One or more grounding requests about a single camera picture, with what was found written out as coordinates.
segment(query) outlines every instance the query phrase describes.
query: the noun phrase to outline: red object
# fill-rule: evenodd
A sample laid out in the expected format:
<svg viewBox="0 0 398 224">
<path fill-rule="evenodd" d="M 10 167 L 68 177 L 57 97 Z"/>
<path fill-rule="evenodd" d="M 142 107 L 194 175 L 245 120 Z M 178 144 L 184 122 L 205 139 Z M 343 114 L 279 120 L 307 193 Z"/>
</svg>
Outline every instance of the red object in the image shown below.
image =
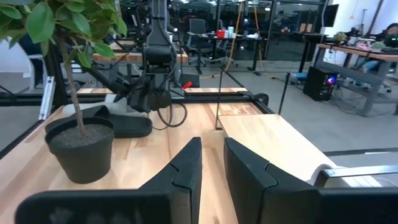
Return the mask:
<svg viewBox="0 0 398 224">
<path fill-rule="evenodd" d="M 191 86 L 192 86 L 192 82 L 189 81 L 189 82 L 187 82 L 187 84 L 185 84 L 185 85 L 182 87 L 182 89 L 185 90 L 185 89 L 187 89 L 187 88 L 190 88 Z"/>
<path fill-rule="evenodd" d="M 224 38 L 225 30 L 216 31 L 216 35 L 217 35 L 218 38 Z"/>
</svg>

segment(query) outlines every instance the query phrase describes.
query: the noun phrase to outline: soil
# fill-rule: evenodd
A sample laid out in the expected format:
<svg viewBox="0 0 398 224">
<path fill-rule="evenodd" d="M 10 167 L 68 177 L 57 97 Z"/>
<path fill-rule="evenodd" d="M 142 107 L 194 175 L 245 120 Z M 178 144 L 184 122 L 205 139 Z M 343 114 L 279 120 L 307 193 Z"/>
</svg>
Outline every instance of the soil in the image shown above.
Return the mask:
<svg viewBox="0 0 398 224">
<path fill-rule="evenodd" d="M 69 128 L 62 131 L 60 134 L 55 136 L 50 145 L 52 147 L 80 147 L 87 146 L 102 140 L 107 136 L 112 129 L 100 124 L 86 124 L 85 125 L 87 136 L 80 138 L 80 132 L 78 127 Z"/>
</svg>

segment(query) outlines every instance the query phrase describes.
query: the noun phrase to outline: tree trunk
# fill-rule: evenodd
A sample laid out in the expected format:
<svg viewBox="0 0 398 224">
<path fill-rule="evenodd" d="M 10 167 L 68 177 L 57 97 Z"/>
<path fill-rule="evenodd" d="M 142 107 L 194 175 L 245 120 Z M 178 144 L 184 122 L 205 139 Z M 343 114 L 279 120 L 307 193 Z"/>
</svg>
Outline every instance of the tree trunk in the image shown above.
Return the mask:
<svg viewBox="0 0 398 224">
<path fill-rule="evenodd" d="M 60 46 L 62 58 L 63 58 L 63 61 L 65 62 L 68 58 L 68 51 L 67 51 L 67 45 L 65 44 L 65 39 L 61 38 L 58 45 Z M 65 67 L 65 70 L 67 71 L 68 84 L 69 84 L 69 88 L 70 88 L 70 96 L 72 98 L 73 107 L 75 108 L 75 114 L 76 114 L 76 119 L 77 119 L 77 125 L 78 125 L 79 132 L 80 132 L 80 137 L 85 138 L 87 136 L 87 134 L 86 134 L 85 126 L 83 124 L 83 115 L 81 113 L 79 101 L 77 98 L 75 82 L 73 81 L 72 67 L 69 62 L 64 63 L 63 66 Z"/>
</svg>

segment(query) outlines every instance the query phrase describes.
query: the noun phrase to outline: gray carpet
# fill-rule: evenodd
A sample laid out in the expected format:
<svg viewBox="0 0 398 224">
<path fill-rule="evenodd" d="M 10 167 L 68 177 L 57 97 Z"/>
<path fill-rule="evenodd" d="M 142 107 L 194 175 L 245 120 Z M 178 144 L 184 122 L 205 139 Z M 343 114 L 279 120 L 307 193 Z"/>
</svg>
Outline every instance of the gray carpet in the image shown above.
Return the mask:
<svg viewBox="0 0 398 224">
<path fill-rule="evenodd" d="M 263 63 L 263 69 L 266 74 L 256 76 L 247 71 L 246 66 L 250 62 L 239 62 L 239 67 L 231 67 L 231 74 L 238 79 L 249 91 L 253 93 L 267 93 L 270 96 L 269 106 L 277 111 L 283 90 L 283 82 L 270 77 L 284 78 L 286 72 L 296 71 L 298 62 L 267 62 Z M 211 75 L 220 74 L 217 67 L 202 68 L 201 77 L 211 77 Z M 184 73 L 196 74 L 193 67 L 183 67 Z M 0 74 L 0 83 L 12 91 L 20 91 L 28 86 L 29 81 L 22 79 L 21 74 Z M 216 87 L 219 83 L 219 77 L 202 78 L 201 87 Z M 223 86 L 237 86 L 228 76 L 223 77 Z M 398 88 L 393 87 L 391 94 L 398 94 Z M 356 108 L 352 108 L 361 99 L 347 91 L 335 92 L 339 97 L 343 94 L 343 101 L 338 105 L 334 101 L 315 102 L 305 96 L 301 90 L 295 86 L 289 86 L 286 93 L 285 103 L 282 110 L 282 116 L 299 130 L 308 140 L 310 140 L 319 150 L 327 151 L 345 151 L 349 149 L 369 149 L 398 147 L 398 138 L 395 131 L 398 130 L 398 117 L 393 116 L 393 105 L 376 105 L 372 110 L 370 118 L 363 118 L 350 113 L 355 113 L 360 109 L 364 100 L 361 100 Z M 32 125 L 39 113 L 38 107 L 23 108 L 0 108 L 1 135 L 0 148 L 5 147 L 21 132 Z M 370 165 L 384 165 L 398 163 L 398 154 L 372 154 L 361 156 L 338 156 L 332 159 L 341 166 L 356 167 Z M 398 183 L 398 176 L 388 175 L 389 180 Z"/>
</svg>

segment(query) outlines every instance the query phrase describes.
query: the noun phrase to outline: black plant pot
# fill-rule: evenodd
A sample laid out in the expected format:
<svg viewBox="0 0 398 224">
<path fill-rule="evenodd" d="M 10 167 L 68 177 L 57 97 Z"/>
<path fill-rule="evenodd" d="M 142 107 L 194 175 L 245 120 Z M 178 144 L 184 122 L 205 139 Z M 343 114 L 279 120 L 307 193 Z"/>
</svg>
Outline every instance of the black plant pot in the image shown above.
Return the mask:
<svg viewBox="0 0 398 224">
<path fill-rule="evenodd" d="M 62 144 L 54 144 L 52 140 L 66 131 L 67 129 L 77 126 L 74 119 L 53 128 L 45 136 L 45 142 L 49 146 L 50 152 L 55 155 L 57 160 L 64 169 L 68 178 L 78 184 L 88 184 L 99 180 L 105 176 L 111 168 L 112 143 L 114 139 L 112 122 L 103 118 L 83 118 L 86 125 L 97 124 L 109 127 L 102 132 L 98 138 L 91 140 L 84 146 L 63 146 Z"/>
</svg>

